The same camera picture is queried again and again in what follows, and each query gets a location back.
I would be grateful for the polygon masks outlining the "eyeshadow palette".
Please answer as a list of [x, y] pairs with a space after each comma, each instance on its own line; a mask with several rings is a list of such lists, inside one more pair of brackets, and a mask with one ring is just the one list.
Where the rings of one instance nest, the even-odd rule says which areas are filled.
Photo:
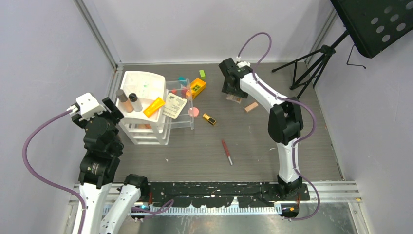
[[226, 96], [226, 99], [227, 99], [227, 100], [230, 100], [230, 101], [233, 101], [233, 102], [236, 102], [236, 103], [241, 103], [241, 101], [242, 101], [242, 98], [241, 98], [241, 97], [237, 97], [237, 96], [231, 95], [231, 94], [228, 94], [228, 95]]

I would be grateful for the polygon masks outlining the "gold black lipstick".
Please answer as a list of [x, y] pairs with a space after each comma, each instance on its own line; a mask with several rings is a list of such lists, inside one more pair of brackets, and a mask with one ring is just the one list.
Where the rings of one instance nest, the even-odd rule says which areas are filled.
[[216, 120], [214, 119], [214, 118], [212, 118], [211, 116], [209, 116], [208, 114], [206, 114], [206, 113], [204, 113], [203, 115], [202, 115], [202, 117], [203, 117], [203, 119], [204, 120], [206, 120], [209, 124], [211, 124], [211, 125], [215, 125], [216, 124]]

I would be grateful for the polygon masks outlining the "small pink round puff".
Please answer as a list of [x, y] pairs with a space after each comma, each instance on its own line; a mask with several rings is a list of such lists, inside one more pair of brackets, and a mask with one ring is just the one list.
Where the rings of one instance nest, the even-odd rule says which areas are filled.
[[189, 114], [190, 117], [193, 117], [193, 118], [198, 117], [199, 109], [196, 108], [196, 107], [189, 108], [188, 114]]

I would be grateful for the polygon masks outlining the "foundation tube grey cap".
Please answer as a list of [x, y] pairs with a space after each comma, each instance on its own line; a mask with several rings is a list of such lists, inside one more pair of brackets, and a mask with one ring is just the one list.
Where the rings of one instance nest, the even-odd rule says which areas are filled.
[[116, 91], [116, 96], [118, 97], [120, 103], [122, 104], [122, 107], [127, 113], [131, 113], [134, 111], [134, 107], [132, 106], [131, 101], [122, 89]]

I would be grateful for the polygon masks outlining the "clear plastic drawer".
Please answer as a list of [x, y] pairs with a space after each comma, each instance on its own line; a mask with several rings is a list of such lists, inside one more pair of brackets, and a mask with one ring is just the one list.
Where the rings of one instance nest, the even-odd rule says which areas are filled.
[[190, 92], [190, 81], [182, 78], [175, 81], [167, 81], [168, 94], [165, 99], [163, 114], [169, 121], [171, 129], [194, 129], [194, 115], [192, 112], [193, 98]]

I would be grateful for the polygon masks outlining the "white plastic drawer organizer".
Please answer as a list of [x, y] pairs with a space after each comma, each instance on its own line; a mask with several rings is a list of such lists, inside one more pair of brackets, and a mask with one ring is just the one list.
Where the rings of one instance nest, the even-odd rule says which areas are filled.
[[143, 111], [158, 97], [165, 101], [168, 91], [166, 80], [162, 75], [145, 71], [126, 71], [120, 85], [126, 96], [136, 93], [143, 106], [141, 112], [127, 113], [118, 97], [116, 106], [123, 113], [124, 118], [119, 123], [120, 128], [135, 145], [167, 145], [170, 129], [166, 116], [161, 107], [153, 116], [147, 118]]

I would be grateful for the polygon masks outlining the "red makeup pencil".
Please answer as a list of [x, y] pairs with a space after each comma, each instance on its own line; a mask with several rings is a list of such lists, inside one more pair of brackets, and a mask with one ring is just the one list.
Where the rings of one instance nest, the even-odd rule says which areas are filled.
[[223, 146], [223, 148], [224, 148], [224, 151], [225, 151], [226, 157], [227, 157], [227, 159], [228, 159], [228, 161], [229, 161], [229, 164], [232, 166], [232, 165], [233, 165], [233, 161], [232, 161], [232, 159], [231, 159], [230, 152], [229, 152], [229, 150], [228, 150], [227, 144], [226, 144], [226, 142], [225, 142], [224, 139], [222, 139], [222, 146]]

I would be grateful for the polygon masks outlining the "orange cream tube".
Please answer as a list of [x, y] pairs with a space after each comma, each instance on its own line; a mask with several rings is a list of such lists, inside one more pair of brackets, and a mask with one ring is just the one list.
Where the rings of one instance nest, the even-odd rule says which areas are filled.
[[150, 118], [164, 105], [165, 102], [163, 101], [163, 99], [161, 97], [158, 97], [143, 111], [143, 113], [147, 118]]

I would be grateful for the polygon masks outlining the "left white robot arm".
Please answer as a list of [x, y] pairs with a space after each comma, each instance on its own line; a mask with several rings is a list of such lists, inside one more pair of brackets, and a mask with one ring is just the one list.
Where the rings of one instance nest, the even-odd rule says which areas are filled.
[[101, 103], [91, 94], [76, 98], [71, 106], [72, 122], [85, 131], [86, 154], [80, 163], [80, 204], [75, 227], [83, 234], [115, 234], [136, 202], [150, 196], [148, 179], [130, 174], [106, 215], [105, 203], [112, 187], [124, 145], [117, 128], [124, 115], [109, 97]]

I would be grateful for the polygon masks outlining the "green toy block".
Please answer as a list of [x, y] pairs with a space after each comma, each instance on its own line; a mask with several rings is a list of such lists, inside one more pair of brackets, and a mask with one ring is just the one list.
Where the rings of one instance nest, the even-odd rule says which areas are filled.
[[200, 74], [200, 79], [201, 79], [201, 80], [205, 80], [206, 74], [205, 74], [204, 70], [200, 70], [200, 71], [199, 71], [199, 74]]

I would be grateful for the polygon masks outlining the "yellow toy block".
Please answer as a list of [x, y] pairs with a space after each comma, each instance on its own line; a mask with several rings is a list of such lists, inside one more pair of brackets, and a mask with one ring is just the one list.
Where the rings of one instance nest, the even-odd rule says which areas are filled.
[[186, 98], [195, 99], [205, 88], [207, 83], [200, 78], [196, 78], [190, 83], [190, 88], [186, 91]]

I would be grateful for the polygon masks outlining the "teal toy block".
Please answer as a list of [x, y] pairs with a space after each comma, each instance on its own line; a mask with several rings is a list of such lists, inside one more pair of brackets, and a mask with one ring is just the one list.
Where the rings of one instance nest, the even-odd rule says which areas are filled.
[[178, 81], [183, 85], [183, 86], [187, 86], [187, 79], [184, 77], [179, 77]]

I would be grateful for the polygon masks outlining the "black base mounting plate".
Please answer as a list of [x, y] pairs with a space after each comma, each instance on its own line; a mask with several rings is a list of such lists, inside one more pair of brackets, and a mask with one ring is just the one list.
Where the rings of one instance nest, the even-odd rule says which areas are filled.
[[296, 204], [309, 201], [306, 184], [294, 192], [283, 192], [276, 182], [152, 182], [139, 202], [160, 207], [174, 200], [174, 208], [227, 208], [238, 202], [242, 208], [270, 207], [278, 201]]

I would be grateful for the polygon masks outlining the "black tripod stand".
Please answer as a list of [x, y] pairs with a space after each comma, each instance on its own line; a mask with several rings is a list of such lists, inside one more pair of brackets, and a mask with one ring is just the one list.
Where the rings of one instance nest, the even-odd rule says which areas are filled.
[[331, 44], [315, 44], [310, 53], [283, 66], [297, 67], [298, 62], [319, 58], [298, 78], [292, 77], [290, 90], [301, 87], [300, 97], [309, 85], [315, 86], [337, 46], [347, 37], [353, 48], [372, 59], [413, 29], [413, 2], [411, 0], [333, 0], [335, 16], [343, 23], [344, 32]]

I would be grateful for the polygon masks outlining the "aluminium rail frame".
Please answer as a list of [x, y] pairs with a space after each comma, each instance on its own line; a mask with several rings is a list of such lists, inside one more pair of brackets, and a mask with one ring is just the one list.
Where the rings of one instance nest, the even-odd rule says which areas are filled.
[[303, 183], [282, 196], [276, 182], [153, 182], [150, 193], [131, 207], [133, 218], [160, 215], [279, 215], [282, 219], [309, 216], [324, 203], [361, 203], [349, 181]]

